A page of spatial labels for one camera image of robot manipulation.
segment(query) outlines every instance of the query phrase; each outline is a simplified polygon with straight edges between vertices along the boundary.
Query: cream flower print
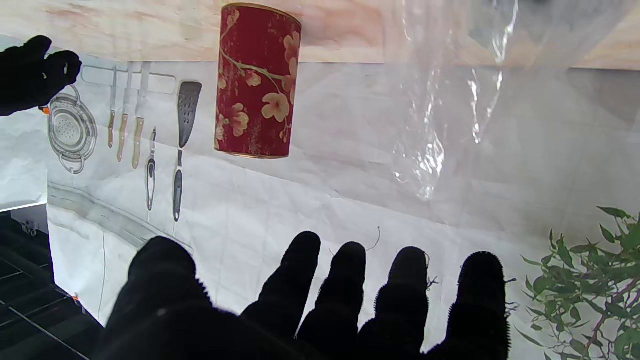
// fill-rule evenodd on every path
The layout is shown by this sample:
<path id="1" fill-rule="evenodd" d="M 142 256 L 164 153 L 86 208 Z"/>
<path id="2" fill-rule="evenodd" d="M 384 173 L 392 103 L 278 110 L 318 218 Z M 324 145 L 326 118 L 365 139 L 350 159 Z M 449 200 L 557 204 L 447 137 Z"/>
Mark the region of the cream flower print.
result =
<path id="1" fill-rule="evenodd" d="M 262 78 L 255 73 L 253 70 L 247 70 L 246 75 L 244 77 L 246 84 L 249 86 L 256 87 L 262 83 Z"/>
<path id="2" fill-rule="evenodd" d="M 284 80 L 282 80 L 282 87 L 285 91 L 289 92 L 289 99 L 291 100 L 291 104 L 293 104 L 293 100 L 296 95 L 296 79 L 298 78 L 298 61 L 295 58 L 289 61 L 289 75 L 285 75 Z"/>
<path id="3" fill-rule="evenodd" d="M 286 49 L 284 52 L 284 58 L 287 62 L 290 62 L 293 58 L 298 58 L 298 54 L 300 53 L 300 33 L 297 31 L 293 32 L 293 36 L 287 35 L 284 40 L 284 48 Z"/>
<path id="4" fill-rule="evenodd" d="M 225 125 L 229 123 L 229 119 L 225 119 L 222 114 L 218 115 L 218 121 L 216 121 L 216 137 L 214 139 L 214 145 L 216 149 L 220 148 L 218 144 L 218 140 L 222 141 L 225 139 Z"/>
<path id="5" fill-rule="evenodd" d="M 233 116 L 231 116 L 231 126 L 234 128 L 234 136 L 240 137 L 244 134 L 249 124 L 249 115 L 246 114 L 246 108 L 241 103 L 237 103 L 231 107 Z"/>
<path id="6" fill-rule="evenodd" d="M 235 25 L 238 21 L 238 18 L 240 18 L 240 12 L 237 9 L 233 9 L 231 15 L 227 17 L 227 27 L 230 28 Z"/>
<path id="7" fill-rule="evenodd" d="M 283 122 L 284 118 L 289 115 L 289 101 L 284 94 L 272 92 L 262 98 L 263 102 L 268 102 L 262 108 L 262 116 L 265 119 L 275 117 L 278 122 Z"/>
<path id="8" fill-rule="evenodd" d="M 287 135 L 287 129 L 286 128 L 280 132 L 280 138 L 282 139 L 282 141 L 284 143 L 287 143 L 287 141 L 289 141 L 289 136 Z"/>

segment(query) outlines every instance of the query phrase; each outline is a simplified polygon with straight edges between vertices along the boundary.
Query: red cylindrical container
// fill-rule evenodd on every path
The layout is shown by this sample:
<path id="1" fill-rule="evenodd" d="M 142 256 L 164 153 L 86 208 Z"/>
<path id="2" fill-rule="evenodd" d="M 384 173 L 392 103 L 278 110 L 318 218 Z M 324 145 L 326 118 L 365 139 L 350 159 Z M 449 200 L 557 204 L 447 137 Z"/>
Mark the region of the red cylindrical container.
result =
<path id="1" fill-rule="evenodd" d="M 252 158 L 289 155 L 302 26 L 256 4 L 222 8 L 216 150 Z"/>

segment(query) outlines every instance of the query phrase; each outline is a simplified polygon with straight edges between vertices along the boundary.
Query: clear plastic bag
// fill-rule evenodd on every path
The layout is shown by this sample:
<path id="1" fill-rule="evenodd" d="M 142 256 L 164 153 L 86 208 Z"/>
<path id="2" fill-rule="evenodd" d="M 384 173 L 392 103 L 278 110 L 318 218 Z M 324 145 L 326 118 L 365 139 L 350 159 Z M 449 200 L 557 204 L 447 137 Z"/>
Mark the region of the clear plastic bag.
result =
<path id="1" fill-rule="evenodd" d="M 583 59 L 633 0 L 390 2 L 385 62 L 397 97 L 393 173 L 430 200 L 445 167 L 464 163 L 496 111 L 544 91 Z"/>

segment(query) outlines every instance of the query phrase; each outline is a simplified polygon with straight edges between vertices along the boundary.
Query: printed knife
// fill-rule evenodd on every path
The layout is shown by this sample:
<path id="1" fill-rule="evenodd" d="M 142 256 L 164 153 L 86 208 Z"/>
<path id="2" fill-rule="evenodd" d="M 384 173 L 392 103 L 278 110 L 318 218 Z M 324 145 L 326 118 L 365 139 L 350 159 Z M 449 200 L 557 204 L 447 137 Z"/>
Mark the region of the printed knife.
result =
<path id="1" fill-rule="evenodd" d="M 118 90 L 118 69 L 113 67 L 113 84 L 111 85 L 111 116 L 109 118 L 109 149 L 113 147 L 113 125 L 116 120 L 116 91 Z"/>
<path id="2" fill-rule="evenodd" d="M 142 137 L 142 129 L 145 126 L 145 117 L 141 112 L 145 109 L 147 103 L 147 90 L 149 88 L 149 70 L 150 62 L 142 63 L 140 90 L 138 91 L 138 101 L 136 103 L 136 132 L 133 140 L 133 159 L 131 165 L 134 169 L 138 168 L 140 162 L 140 138 Z"/>
<path id="3" fill-rule="evenodd" d="M 151 133 L 151 151 L 147 160 L 147 209 L 151 211 L 154 205 L 154 192 L 156 192 L 156 129 Z"/>
<path id="4" fill-rule="evenodd" d="M 124 150 L 125 130 L 127 129 L 127 121 L 129 120 L 129 92 L 131 91 L 131 82 L 133 80 L 133 61 L 127 62 L 127 87 L 124 89 L 124 105 L 122 108 L 122 122 L 120 123 L 120 143 L 118 144 L 118 162 L 122 161 L 122 151 Z"/>

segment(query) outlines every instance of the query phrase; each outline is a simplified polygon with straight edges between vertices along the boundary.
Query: white paper backdrop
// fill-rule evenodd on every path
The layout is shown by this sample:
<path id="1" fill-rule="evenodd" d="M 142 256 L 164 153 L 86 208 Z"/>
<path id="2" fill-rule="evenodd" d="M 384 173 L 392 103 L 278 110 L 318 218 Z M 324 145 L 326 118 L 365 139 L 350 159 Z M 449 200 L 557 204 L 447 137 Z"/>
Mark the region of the white paper backdrop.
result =
<path id="1" fill-rule="evenodd" d="M 375 295 L 397 251 L 414 245 L 431 256 L 429 274 L 439 282 L 429 292 L 425 349 L 444 338 L 460 265 L 477 250 L 496 253 L 507 278 L 517 280 L 508 285 L 508 300 L 520 305 L 511 323 L 526 331 L 531 317 L 522 309 L 530 301 L 521 290 L 525 275 L 537 275 L 520 255 L 544 256 L 551 228 L 574 244 L 585 237 L 599 239 L 598 223 L 612 223 L 596 206 L 640 210 L 640 75 L 635 73 L 570 70 L 519 102 L 498 107 L 480 144 L 449 144 L 433 200 L 424 202 L 394 176 L 399 119 L 383 65 L 301 65 L 291 155 L 266 161 L 213 150 L 215 63 L 153 63 L 151 73 L 165 77 L 151 82 L 141 166 L 134 170 L 134 121 L 130 118 L 123 161 L 118 163 L 120 112 L 114 147 L 107 147 L 110 77 L 104 84 L 95 73 L 86 73 L 114 64 L 88 56 L 83 62 L 76 86 L 98 124 L 95 152 L 85 169 L 72 176 L 60 166 L 42 136 L 45 115 L 29 111 L 20 114 L 22 120 L 3 119 L 4 134 L 11 135 L 11 141 L 3 141 L 3 156 L 9 162 L 23 159 L 16 170 L 3 168 L 3 179 L 11 181 L 7 189 L 15 189 L 4 196 L 38 202 L 47 196 L 41 182 L 48 177 L 56 282 L 78 294 L 103 324 L 133 255 L 155 234 L 183 243 L 213 301 L 240 312 L 257 298 L 292 238 L 303 230 L 317 232 L 323 248 L 308 311 L 332 253 L 347 241 L 373 246 L 380 227 L 380 242 L 367 253 L 361 323 L 372 316 Z M 125 66 L 118 64 L 118 107 L 123 103 Z M 490 75 L 493 70 L 478 71 Z M 185 79 L 196 79 L 203 88 L 183 158 L 181 218 L 174 223 L 175 100 Z M 135 80 L 138 88 L 140 80 Z M 132 91 L 133 105 L 136 97 Z M 153 127 L 157 179 L 149 212 L 142 164 Z M 33 134 L 26 138 L 25 133 Z M 512 354 L 542 357 L 540 347 L 512 333 Z M 527 333 L 549 343 L 542 333 Z"/>

